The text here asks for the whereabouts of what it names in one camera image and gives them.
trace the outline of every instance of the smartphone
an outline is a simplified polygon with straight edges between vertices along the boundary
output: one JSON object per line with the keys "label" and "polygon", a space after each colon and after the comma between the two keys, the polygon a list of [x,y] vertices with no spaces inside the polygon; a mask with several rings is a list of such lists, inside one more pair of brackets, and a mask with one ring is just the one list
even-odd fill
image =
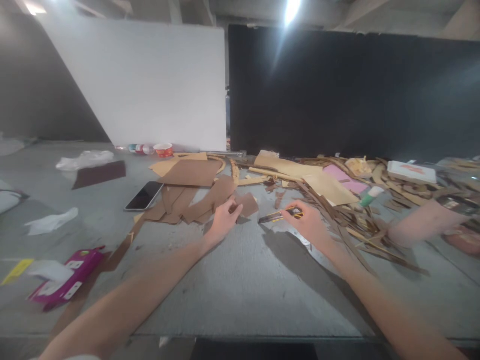
{"label": "smartphone", "polygon": [[142,190],[133,198],[132,201],[125,207],[126,211],[144,211],[147,210],[155,198],[159,194],[160,190],[164,187],[164,184],[149,181],[143,187]]}

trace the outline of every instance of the black wall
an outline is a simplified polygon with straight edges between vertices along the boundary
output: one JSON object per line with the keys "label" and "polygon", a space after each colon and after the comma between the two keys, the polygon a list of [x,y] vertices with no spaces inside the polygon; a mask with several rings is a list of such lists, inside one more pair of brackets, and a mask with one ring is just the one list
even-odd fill
{"label": "black wall", "polygon": [[480,43],[229,27],[232,150],[480,155]]}
{"label": "black wall", "polygon": [[110,141],[35,17],[1,10],[0,132]]}

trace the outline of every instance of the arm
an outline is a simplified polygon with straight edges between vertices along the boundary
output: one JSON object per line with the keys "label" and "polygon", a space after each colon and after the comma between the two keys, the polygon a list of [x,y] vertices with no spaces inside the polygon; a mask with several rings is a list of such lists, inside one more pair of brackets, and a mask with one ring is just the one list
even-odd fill
{"label": "arm", "polygon": [[48,345],[40,360],[77,355],[109,358],[150,316],[190,269],[216,247],[235,226],[243,210],[231,198],[215,212],[211,230],[200,240],[149,265],[72,322]]}
{"label": "arm", "polygon": [[284,219],[330,259],[402,359],[466,359],[435,329],[414,317],[376,277],[335,243],[317,209],[301,201],[287,208],[294,206],[302,209],[304,216],[295,219],[283,210]]}

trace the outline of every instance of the pink paper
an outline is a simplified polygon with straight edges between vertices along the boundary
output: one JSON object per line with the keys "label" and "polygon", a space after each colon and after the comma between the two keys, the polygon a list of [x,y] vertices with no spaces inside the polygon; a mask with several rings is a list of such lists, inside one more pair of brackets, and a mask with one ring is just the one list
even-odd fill
{"label": "pink paper", "polygon": [[348,176],[339,167],[335,165],[329,165],[327,167],[324,167],[323,171],[327,174],[332,175],[338,181],[350,180],[349,182],[342,182],[341,184],[355,194],[361,194],[363,191],[365,191],[365,189],[369,188],[367,184],[353,180],[350,176]]}

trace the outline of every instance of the light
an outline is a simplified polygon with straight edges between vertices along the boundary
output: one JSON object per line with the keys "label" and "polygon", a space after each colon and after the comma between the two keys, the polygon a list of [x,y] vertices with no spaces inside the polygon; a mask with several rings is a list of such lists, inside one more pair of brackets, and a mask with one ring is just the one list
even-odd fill
{"label": "light", "polygon": [[45,8],[40,5],[40,4],[37,4],[35,2],[32,2],[32,1],[25,1],[25,6],[26,8],[28,9],[28,11],[30,12],[30,14],[32,14],[33,16],[37,16],[37,14],[46,14],[47,11],[45,10]]}
{"label": "light", "polygon": [[302,0],[288,0],[285,10],[285,27],[289,26],[299,13],[301,2]]}

